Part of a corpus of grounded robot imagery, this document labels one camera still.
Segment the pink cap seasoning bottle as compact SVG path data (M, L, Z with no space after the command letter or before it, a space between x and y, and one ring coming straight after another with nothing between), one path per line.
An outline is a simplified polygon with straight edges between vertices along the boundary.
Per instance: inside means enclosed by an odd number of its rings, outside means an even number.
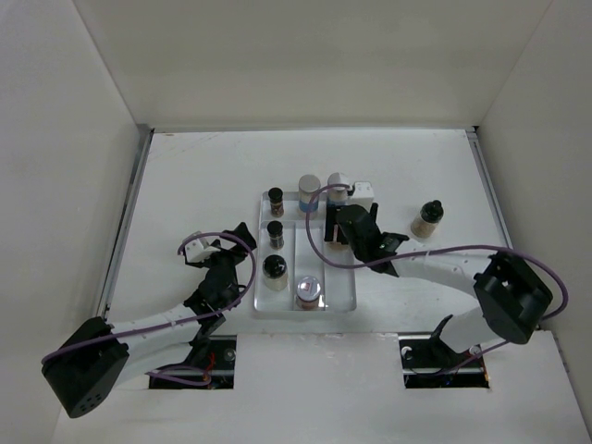
M339 226L337 224L334 224L331 231L330 240L327 242L328 247L335 251L346 251L349 248L349 246L347 243L341 243L338 240L339 234Z

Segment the blue label sago jar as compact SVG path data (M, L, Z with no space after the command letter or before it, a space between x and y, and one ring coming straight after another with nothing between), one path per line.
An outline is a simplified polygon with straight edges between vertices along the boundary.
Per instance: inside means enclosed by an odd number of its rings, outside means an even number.
M333 188L327 190L326 216L330 218L336 214L338 209L347 204L351 183L344 173L335 172L328 177L327 184L333 185Z

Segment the black knob cap grinder bottle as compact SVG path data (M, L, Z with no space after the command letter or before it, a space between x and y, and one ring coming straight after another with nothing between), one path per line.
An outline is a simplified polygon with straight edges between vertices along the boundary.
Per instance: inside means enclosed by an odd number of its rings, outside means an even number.
M282 291L288 286L289 273L286 260L278 254L270 254L263 261L265 285L273 291Z

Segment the silver lid beige jar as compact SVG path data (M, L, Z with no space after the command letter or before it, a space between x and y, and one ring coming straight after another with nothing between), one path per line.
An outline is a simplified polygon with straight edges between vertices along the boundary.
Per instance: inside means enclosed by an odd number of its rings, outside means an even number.
M318 201L311 203L312 196L320 187L320 179L312 174L301 176L298 183L299 187L299 201L298 211L302 217L306 216L307 211L310 211L310 218L314 219L318 213Z

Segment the white lid orange label jar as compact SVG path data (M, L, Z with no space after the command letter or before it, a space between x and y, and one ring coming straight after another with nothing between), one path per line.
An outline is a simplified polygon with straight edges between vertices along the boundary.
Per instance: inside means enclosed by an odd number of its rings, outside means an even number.
M295 289L295 301L301 309L316 309L320 302L321 295L321 283L316 277L306 276L298 281Z

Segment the small black cap spice bottle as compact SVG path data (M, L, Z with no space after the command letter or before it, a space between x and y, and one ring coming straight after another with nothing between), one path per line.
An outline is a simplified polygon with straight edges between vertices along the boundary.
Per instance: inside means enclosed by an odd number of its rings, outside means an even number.
M270 213L273 217L282 217L284 214L283 207L283 190L279 187L272 187L267 192Z

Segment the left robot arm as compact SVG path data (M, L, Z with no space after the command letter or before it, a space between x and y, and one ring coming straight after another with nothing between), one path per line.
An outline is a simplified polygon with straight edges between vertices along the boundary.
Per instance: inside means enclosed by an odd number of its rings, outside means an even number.
M70 418L90 413L116 386L147 374L171 379L177 368L198 368L225 313L250 289L237 267L253 261L256 240L245 223L221 232L195 232L178 254L204 270L197 289L175 307L143 319L109 323L92 317L42 359L42 374Z

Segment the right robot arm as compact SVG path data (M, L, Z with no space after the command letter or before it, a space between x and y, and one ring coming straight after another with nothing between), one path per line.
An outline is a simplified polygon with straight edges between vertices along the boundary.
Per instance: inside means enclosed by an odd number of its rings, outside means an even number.
M359 204L341 207L335 222L355 259L378 274L417 278L473 297L476 308L445 317L429 342L439 365L494 339L526 344L552 302L552 292L526 260L509 249L469 245L429 251L406 235L382 231Z

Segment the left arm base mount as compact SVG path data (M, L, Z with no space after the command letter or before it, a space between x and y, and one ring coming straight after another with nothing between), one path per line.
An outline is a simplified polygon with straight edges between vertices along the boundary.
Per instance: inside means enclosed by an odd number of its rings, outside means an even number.
M148 389L233 389L237 345L236 335L214 335L201 339L192 345L184 361L156 370L161 377L149 376Z

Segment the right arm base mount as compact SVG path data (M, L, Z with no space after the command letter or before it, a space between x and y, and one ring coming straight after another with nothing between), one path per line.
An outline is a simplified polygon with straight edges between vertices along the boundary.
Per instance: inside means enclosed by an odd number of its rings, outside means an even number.
M457 353L439 338L451 318L451 314L446 316L428 336L399 338L402 378L407 389L489 388L483 359L461 366L472 354Z

